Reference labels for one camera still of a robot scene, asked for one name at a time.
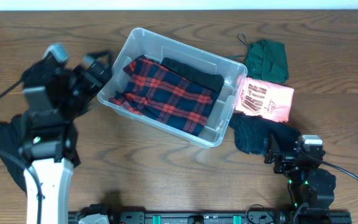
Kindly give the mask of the red navy plaid garment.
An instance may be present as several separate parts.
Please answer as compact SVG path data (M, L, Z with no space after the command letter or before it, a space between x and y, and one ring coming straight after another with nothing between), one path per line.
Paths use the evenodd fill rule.
M198 136L207 123L218 94L141 55L122 69L130 76L124 91L109 101Z

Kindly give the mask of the black t-shirt with tag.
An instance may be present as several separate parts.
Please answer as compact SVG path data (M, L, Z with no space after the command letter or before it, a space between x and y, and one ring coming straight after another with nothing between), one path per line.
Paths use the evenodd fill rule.
M77 139L78 131L72 120L17 114L9 123L0 121L0 159L25 192L24 170L36 160L68 159L74 167L80 165Z

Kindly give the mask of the clear plastic storage bin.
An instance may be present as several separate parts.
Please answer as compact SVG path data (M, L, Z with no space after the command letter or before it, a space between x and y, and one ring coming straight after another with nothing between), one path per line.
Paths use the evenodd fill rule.
M130 77L122 70L136 57L145 55L156 62L165 57L185 63L211 75L224 78L223 88L212 109L206 126L199 136L188 134L145 116L137 115L123 107L109 102L111 97L124 91ZM167 133L189 141L191 144L211 148L220 145L224 139L229 120L233 114L237 97L247 76L245 65L227 58L197 49L143 28L135 28L129 34L122 50L112 66L113 76L97 94L100 103L110 107L117 114L134 119Z

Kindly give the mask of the dark green garment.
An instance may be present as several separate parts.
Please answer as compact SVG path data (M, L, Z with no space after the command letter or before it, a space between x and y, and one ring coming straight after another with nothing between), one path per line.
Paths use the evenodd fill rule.
M247 47L245 55L228 56L229 59L243 57L242 63L248 69L248 77L266 82L284 84L289 79L285 45L274 40L248 42L244 34L237 39Z

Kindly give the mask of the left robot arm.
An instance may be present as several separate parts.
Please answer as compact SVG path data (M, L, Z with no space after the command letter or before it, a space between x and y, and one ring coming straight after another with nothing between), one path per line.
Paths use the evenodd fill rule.
M58 45L23 74L29 109L22 115L19 154L24 171L28 223L68 223L68 199L75 166L78 131L74 120L112 78L109 50L88 53L74 69Z

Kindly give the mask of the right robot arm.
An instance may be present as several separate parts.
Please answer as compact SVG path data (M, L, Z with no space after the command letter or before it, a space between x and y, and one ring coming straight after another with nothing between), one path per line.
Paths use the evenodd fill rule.
M267 140L264 162L274 164L273 171L288 179L293 206L327 210L334 201L336 176L320 168L325 155L323 140L317 135L302 135L286 149L272 134Z

